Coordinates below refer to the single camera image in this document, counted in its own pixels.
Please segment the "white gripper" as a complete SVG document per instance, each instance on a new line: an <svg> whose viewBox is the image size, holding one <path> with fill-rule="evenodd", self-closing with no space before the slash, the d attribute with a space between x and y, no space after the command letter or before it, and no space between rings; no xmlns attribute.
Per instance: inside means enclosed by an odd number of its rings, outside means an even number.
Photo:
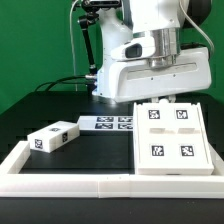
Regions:
<svg viewBox="0 0 224 224"><path fill-rule="evenodd" d="M159 102L161 96L175 102L175 94L204 90L210 85L206 47L182 50L176 63L166 68L152 68L147 59L116 62L108 75L109 97L116 102L149 98Z"/></svg>

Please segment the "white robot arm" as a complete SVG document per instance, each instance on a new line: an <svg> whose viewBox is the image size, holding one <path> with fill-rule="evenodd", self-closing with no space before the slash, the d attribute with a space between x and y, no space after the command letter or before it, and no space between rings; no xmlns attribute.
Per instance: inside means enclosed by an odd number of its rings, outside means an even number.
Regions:
<svg viewBox="0 0 224 224"><path fill-rule="evenodd" d="M118 103L209 88L214 48L182 44L180 31L197 28L211 5L212 0L122 0L123 21L114 9L101 9L103 64L93 95Z"/></svg>

